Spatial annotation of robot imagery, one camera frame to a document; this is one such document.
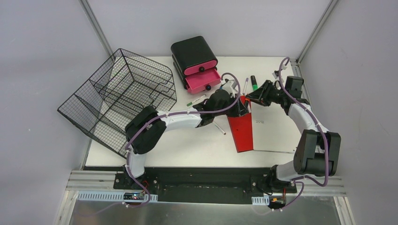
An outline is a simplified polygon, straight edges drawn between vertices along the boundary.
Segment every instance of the marker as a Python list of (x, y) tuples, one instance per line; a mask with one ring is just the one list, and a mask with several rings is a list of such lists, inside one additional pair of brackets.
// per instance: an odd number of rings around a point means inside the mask
[(193, 105), (194, 103), (200, 101), (202, 98), (206, 98), (206, 95), (202, 95), (202, 96), (200, 96), (199, 98), (197, 98), (197, 99), (191, 101), (190, 103), (187, 104), (187, 106)]
[(213, 121), (213, 124), (215, 125), (215, 127), (217, 127), (217, 128), (221, 131), (221, 133), (222, 133), (223, 135), (226, 135), (226, 134), (227, 134), (216, 122)]
[(243, 92), (242, 92), (243, 96), (245, 95), (245, 92), (246, 92), (247, 82), (249, 82), (249, 78), (246, 78), (245, 87), (243, 88)]
[(252, 81), (253, 90), (257, 90), (259, 87), (257, 86), (257, 81), (255, 76), (250, 76), (250, 80)]

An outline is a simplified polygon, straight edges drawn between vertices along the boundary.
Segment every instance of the green marker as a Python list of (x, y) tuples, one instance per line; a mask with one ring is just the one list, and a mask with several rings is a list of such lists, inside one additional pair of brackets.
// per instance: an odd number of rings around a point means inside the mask
[(257, 81), (255, 76), (250, 76), (250, 80), (252, 81), (253, 90), (257, 90), (259, 87), (257, 86)]

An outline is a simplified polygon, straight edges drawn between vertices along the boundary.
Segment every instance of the white tabletop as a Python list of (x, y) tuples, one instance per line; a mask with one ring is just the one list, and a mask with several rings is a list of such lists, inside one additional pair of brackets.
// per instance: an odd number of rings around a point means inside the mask
[[(150, 57), (150, 59), (168, 66), (173, 71), (177, 93), (177, 103), (172, 111), (186, 109), (186, 104), (203, 94), (210, 96), (216, 87), (209, 92), (195, 95), (189, 94), (173, 67), (171, 57)], [(220, 74), (230, 72), (234, 74), (243, 88), (245, 79), (255, 75), (258, 86), (265, 80), (274, 80), (272, 72), (279, 68), (282, 57), (217, 57), (217, 69)], [(283, 77), (293, 75), (291, 66), (282, 72)], [(247, 92), (252, 91), (249, 81)], [(292, 120), (285, 115), (279, 105), (264, 107), (264, 112), (269, 114), (266, 133), (273, 133), (277, 129), (280, 140), (273, 142), (273, 150), (292, 151), (285, 149), (286, 143), (297, 145), (300, 133)], [(151, 150), (146, 158), (146, 166), (168, 167), (270, 167), (275, 164), (284, 164), (293, 159), (292, 154), (267, 151), (247, 151), (237, 153), (226, 116), (215, 118), (220, 127), (227, 134), (223, 135), (215, 126), (207, 125), (201, 128), (173, 130), (163, 134), (158, 144)], [(86, 166), (120, 166), (126, 160), (111, 150), (93, 141), (89, 150)]]

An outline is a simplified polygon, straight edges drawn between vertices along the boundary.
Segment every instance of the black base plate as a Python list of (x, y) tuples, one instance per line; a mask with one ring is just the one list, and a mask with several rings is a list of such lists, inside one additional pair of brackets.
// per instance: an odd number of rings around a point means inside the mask
[[(147, 182), (148, 191), (160, 202), (252, 204), (252, 196), (263, 196), (255, 183), (268, 172), (269, 168), (146, 167), (138, 181)], [(124, 172), (116, 175), (114, 189), (142, 188)]]

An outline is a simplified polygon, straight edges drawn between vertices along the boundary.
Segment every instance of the wire mesh basket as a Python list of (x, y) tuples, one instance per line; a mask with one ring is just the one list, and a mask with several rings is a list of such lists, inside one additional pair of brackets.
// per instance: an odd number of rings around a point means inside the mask
[(170, 68), (118, 49), (58, 112), (87, 136), (126, 158), (125, 126), (144, 107), (168, 111), (176, 101)]

